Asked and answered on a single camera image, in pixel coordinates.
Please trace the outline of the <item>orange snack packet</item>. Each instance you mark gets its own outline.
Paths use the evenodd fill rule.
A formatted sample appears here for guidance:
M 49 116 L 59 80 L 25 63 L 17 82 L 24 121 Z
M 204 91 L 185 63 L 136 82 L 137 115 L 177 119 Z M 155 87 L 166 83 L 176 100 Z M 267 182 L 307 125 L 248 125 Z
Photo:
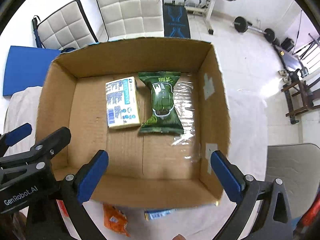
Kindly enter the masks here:
M 103 204 L 104 211 L 104 227 L 113 232 L 119 233 L 121 235 L 130 237 L 126 227 L 127 227 L 127 217 L 116 207 Z

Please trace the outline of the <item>light blue snack bar packet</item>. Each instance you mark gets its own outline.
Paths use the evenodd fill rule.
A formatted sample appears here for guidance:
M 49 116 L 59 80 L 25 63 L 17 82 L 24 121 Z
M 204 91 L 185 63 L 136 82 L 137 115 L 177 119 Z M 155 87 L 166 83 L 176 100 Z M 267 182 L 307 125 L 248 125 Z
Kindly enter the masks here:
M 160 219 L 162 217 L 165 217 L 167 215 L 170 215 L 171 213 L 173 213 L 174 211 L 176 211 L 176 209 L 165 209 L 165 210 L 145 210 L 144 211 L 144 216 L 145 219 L 147 221 L 150 220 L 156 220 L 156 219 Z

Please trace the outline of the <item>green snack packet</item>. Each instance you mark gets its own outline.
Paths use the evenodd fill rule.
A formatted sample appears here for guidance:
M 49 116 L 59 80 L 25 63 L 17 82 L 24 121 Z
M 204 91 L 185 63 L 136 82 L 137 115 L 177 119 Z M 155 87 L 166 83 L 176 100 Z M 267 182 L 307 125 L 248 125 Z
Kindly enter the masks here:
M 151 117 L 141 125 L 140 133 L 183 134 L 184 129 L 174 104 L 174 86 L 180 72 L 140 72 L 139 79 L 151 91 Z

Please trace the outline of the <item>beige plastic chair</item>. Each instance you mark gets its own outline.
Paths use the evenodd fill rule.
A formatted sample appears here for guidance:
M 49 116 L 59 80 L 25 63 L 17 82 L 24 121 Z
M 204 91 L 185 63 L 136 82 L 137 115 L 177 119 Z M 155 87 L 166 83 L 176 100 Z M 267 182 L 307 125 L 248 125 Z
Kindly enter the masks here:
M 292 218 L 308 211 L 319 187 L 319 147 L 312 143 L 268 146 L 266 180 L 280 178 Z

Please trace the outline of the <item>dark blue clothing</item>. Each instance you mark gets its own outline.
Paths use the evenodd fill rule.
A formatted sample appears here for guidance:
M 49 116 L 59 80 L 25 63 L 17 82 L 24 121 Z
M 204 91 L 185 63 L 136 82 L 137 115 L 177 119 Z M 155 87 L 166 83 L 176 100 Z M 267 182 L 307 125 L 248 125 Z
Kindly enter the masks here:
M 73 47 L 68 47 L 68 48 L 64 48 L 63 50 L 61 50 L 61 53 L 68 53 L 68 52 L 71 52 L 71 51 L 74 51 L 75 48 Z

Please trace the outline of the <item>open cardboard milk box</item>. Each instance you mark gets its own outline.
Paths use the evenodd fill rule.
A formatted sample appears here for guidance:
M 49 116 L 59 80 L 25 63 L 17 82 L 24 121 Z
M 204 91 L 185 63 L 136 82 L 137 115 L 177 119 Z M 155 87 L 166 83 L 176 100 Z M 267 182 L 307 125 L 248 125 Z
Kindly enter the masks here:
M 229 111 L 208 42 L 145 37 L 61 54 L 43 85 L 36 140 L 63 126 L 71 140 L 52 159 L 57 179 L 108 153 L 94 200 L 180 208 L 222 196 L 210 155 L 228 152 Z

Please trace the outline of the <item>dark wooden chair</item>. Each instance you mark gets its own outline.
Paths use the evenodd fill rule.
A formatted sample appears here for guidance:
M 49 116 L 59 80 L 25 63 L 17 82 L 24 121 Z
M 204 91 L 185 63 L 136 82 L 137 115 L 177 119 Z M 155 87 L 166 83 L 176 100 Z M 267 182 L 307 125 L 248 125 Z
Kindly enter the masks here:
M 283 72 L 283 74 L 286 75 L 284 76 L 285 84 L 283 85 L 281 91 L 285 94 L 288 107 L 286 117 L 289 117 L 292 125 L 299 123 L 299 120 L 296 119 L 296 116 L 319 109 L 319 104 L 315 104 L 315 101 L 319 100 L 319 88 L 312 90 L 315 85 L 319 85 L 319 77 L 308 85 L 306 81 L 303 81 L 299 78 L 299 72 L 301 72 L 300 69 L 297 69 L 294 72 Z M 302 106 L 298 108 L 294 108 L 292 101 L 296 96 L 300 96 L 302 102 Z

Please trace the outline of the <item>white padded chair left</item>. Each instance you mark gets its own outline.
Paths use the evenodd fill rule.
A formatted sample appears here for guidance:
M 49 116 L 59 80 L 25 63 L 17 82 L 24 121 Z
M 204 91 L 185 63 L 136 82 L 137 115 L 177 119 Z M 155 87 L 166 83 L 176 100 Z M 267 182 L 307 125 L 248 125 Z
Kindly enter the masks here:
M 67 3 L 42 21 L 35 15 L 32 26 L 38 48 L 80 49 L 98 42 L 80 0 Z

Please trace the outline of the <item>white padded chair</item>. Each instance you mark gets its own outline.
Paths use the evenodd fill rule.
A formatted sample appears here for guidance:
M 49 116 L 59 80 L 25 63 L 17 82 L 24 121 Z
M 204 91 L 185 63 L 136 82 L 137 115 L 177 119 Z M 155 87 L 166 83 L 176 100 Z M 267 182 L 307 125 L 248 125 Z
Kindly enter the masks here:
M 163 37 L 163 0 L 96 0 L 107 40 Z
M 98 42 L 80 0 L 67 3 L 42 21 L 35 15 L 32 26 L 38 48 L 80 49 Z

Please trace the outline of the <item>black speaker box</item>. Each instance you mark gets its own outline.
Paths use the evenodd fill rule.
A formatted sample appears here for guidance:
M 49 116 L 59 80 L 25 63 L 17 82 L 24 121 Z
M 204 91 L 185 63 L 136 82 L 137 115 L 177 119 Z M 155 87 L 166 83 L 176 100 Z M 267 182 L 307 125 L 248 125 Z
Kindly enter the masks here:
M 295 42 L 293 41 L 293 39 L 287 37 L 285 38 L 285 40 L 280 44 L 281 48 L 283 48 L 284 50 L 286 50 L 287 52 L 291 51 L 294 46 L 295 46 Z

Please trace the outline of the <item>floor barbell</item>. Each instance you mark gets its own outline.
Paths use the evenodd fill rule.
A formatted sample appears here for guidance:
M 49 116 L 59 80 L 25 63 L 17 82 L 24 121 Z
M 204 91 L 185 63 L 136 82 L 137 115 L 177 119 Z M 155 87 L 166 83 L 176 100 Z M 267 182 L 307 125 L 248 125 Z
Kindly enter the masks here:
M 236 31 L 239 33 L 245 33 L 248 30 L 261 33 L 269 43 L 273 43 L 276 39 L 275 32 L 272 29 L 266 28 L 265 30 L 261 30 L 253 27 L 251 22 L 248 22 L 244 17 L 241 16 L 238 16 L 234 19 L 233 25 Z

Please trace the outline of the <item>black blue bench pad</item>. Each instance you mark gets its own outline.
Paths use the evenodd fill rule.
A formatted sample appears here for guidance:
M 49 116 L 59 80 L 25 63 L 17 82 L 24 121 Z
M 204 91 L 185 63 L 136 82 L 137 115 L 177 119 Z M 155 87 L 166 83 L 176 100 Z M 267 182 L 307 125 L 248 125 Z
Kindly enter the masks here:
M 165 37 L 191 38 L 187 11 L 182 5 L 163 6 Z

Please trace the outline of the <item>white padded chair right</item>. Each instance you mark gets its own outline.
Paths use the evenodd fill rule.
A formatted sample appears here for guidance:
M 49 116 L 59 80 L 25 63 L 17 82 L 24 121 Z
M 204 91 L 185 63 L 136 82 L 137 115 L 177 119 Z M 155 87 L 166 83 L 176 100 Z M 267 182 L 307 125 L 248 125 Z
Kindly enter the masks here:
M 107 40 L 163 37 L 163 0 L 96 0 Z

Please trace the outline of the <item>white weight bench rack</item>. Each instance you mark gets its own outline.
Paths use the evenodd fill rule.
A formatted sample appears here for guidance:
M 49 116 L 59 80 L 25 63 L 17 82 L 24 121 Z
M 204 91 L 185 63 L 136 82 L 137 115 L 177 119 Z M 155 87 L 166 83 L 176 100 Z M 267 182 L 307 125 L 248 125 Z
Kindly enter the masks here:
M 214 29 L 210 23 L 210 18 L 213 12 L 213 8 L 216 0 L 206 0 L 202 3 L 202 0 L 199 0 L 197 4 L 194 6 L 187 5 L 187 0 L 183 0 L 183 2 L 178 2 L 177 5 L 184 6 L 187 12 L 191 12 L 193 14 L 197 14 L 203 17 L 204 23 L 206 24 L 208 34 L 213 35 Z

